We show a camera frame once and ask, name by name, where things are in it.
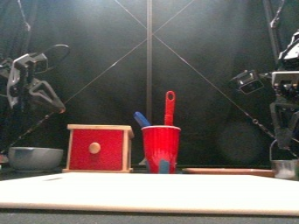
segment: cutting board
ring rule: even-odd
[[[0,189],[1,208],[299,216],[299,182],[249,175],[63,173]]]

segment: red utensil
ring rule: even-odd
[[[165,93],[165,105],[164,105],[164,125],[173,126],[173,104],[175,104],[175,93],[168,91]]]

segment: black curtain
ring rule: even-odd
[[[29,53],[64,44],[71,54],[55,70],[37,76],[51,83],[65,102],[67,112],[52,116],[20,145],[67,151],[68,123],[129,125],[135,132],[132,163],[136,165],[144,153],[133,113],[145,114],[151,51],[152,123],[164,122],[164,93],[173,90],[173,124],[181,128],[179,165],[268,165],[272,139],[252,123],[252,118],[272,130],[271,84],[263,80],[264,88],[248,95],[228,85],[229,79],[244,70],[267,73],[275,69],[263,1],[153,0],[152,49],[147,49],[145,42],[145,0],[21,3],[27,19],[33,18],[31,37],[25,42],[20,35],[24,24],[17,1],[4,1],[7,9],[12,7],[11,13],[1,13],[1,28],[7,30],[1,36],[4,56],[20,56],[24,43]],[[271,1],[271,5],[275,12],[279,1]],[[296,12],[298,2],[290,1],[278,28],[282,48],[298,29]],[[17,26],[11,26],[17,17]],[[20,121],[23,128],[27,130],[44,115],[27,115]]]

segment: wooden box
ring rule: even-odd
[[[125,125],[69,124],[69,151],[64,172],[131,172],[131,139]]]

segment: red cup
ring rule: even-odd
[[[147,126],[144,136],[144,158],[151,173],[175,173],[181,129],[173,126]]]

